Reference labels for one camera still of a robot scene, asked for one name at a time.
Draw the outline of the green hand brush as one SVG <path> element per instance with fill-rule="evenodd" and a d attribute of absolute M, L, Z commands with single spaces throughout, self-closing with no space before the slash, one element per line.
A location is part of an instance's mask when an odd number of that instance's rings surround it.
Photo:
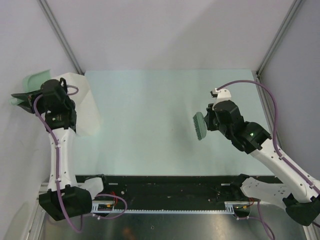
<path fill-rule="evenodd" d="M 205 118 L 201 112 L 197 112 L 192 119 L 197 139 L 201 141 L 207 135 L 207 125 L 205 122 Z"/>

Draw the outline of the green plastic dustpan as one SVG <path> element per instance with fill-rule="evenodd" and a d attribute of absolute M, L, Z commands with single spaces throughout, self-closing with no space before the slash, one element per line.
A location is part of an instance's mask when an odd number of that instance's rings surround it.
<path fill-rule="evenodd" d="M 29 93 L 40 89 L 41 85 L 51 79 L 51 70 L 47 69 L 41 72 L 27 75 L 22 80 L 23 93 Z"/>

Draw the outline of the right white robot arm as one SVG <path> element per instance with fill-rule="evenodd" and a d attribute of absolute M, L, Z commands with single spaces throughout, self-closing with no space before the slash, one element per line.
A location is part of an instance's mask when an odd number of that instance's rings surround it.
<path fill-rule="evenodd" d="M 230 188 L 231 196 L 242 201 L 252 197 L 275 205 L 303 226 L 311 225 L 320 214 L 320 182 L 304 171 L 277 145 L 258 123 L 244 121 L 238 106 L 231 100 L 209 104 L 207 114 L 193 116 L 197 138 L 208 131 L 219 131 L 241 152 L 266 166 L 282 184 L 265 183 L 241 174 Z"/>

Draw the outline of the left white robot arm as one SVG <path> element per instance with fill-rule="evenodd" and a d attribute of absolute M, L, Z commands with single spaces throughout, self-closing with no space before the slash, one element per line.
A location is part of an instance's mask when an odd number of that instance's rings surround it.
<path fill-rule="evenodd" d="M 72 157 L 77 113 L 69 88 L 62 77 L 45 81 L 37 90 L 12 94 L 18 106 L 38 117 L 48 132 L 50 177 L 47 191 L 39 195 L 38 202 L 55 221 L 88 214 L 95 197 L 105 200 L 111 193 L 101 176 L 78 185 Z"/>

